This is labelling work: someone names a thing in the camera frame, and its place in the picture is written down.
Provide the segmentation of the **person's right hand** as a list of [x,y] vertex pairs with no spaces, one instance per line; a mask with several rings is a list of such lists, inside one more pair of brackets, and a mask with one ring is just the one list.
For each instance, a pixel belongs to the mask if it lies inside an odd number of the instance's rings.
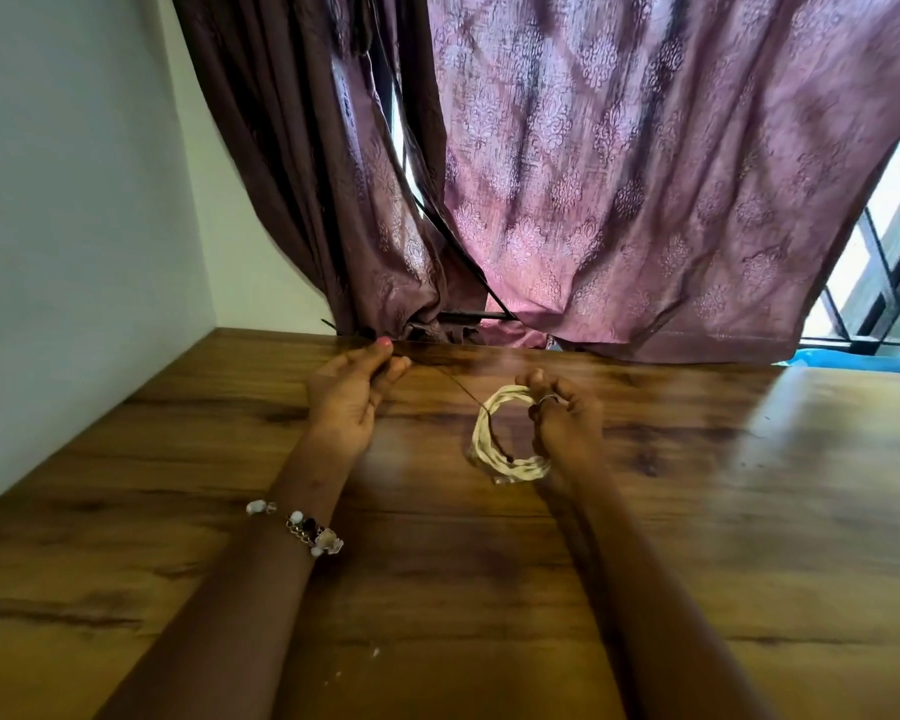
[[532,399],[534,450],[560,477],[576,486],[604,468],[603,411],[599,399],[564,376],[541,368],[515,379]]

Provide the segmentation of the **person's left hand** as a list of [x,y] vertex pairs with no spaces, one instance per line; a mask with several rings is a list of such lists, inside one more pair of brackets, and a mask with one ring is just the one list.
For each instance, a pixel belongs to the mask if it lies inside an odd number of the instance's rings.
[[372,405],[372,377],[395,357],[388,337],[342,352],[307,381],[309,414],[301,444],[326,460],[352,469],[372,441],[381,405]]

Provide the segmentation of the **thin dark thread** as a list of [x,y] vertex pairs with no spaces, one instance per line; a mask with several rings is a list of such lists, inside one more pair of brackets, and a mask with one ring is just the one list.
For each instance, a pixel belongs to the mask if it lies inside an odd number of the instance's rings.
[[487,415],[488,417],[491,416],[491,412],[489,411],[488,407],[486,407],[484,402],[481,401],[478,397],[476,397],[470,390],[468,390],[467,387],[450,372],[440,368],[438,365],[428,363],[428,362],[423,362],[420,360],[415,360],[409,355],[396,354],[394,356],[394,358],[404,359],[405,361],[408,362],[408,365],[410,367],[425,368],[427,370],[434,372],[437,375],[445,377],[452,384],[454,384],[457,388],[459,388],[468,397],[468,399],[473,401],[474,404],[477,405],[477,407],[479,408],[481,413]]

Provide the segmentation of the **person's right forearm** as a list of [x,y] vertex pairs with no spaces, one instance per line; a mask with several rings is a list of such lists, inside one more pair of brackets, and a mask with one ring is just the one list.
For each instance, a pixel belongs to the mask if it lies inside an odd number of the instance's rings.
[[600,459],[552,457],[595,539],[608,603],[646,720],[775,720],[661,558]]

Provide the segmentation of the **person's left forearm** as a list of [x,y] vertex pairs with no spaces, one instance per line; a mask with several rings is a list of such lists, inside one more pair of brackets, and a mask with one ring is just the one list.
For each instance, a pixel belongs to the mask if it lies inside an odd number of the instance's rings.
[[298,442],[264,502],[95,720],[271,720],[292,633],[353,471]]

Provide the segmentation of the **dark brown patterned curtain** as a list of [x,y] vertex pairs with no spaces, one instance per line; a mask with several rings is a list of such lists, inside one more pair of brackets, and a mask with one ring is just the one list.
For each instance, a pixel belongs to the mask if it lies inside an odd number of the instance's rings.
[[172,0],[253,209],[341,336],[484,345],[428,0]]

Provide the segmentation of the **pink patterned curtain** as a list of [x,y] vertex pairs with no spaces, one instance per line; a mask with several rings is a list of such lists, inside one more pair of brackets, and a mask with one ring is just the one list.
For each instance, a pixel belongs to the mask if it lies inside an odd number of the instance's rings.
[[900,139],[900,0],[428,0],[448,205],[516,321],[788,359]]

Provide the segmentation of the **blue plastic sheet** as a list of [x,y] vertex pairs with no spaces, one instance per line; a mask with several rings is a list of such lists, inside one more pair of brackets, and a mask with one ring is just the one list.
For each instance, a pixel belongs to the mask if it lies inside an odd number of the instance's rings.
[[777,362],[776,366],[817,368],[882,374],[900,374],[900,358],[863,355],[825,348],[802,348],[792,358]]

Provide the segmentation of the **black window grille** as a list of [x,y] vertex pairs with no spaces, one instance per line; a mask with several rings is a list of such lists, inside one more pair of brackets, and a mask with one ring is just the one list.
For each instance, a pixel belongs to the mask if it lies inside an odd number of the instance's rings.
[[900,140],[807,316],[799,347],[866,356],[900,350]]

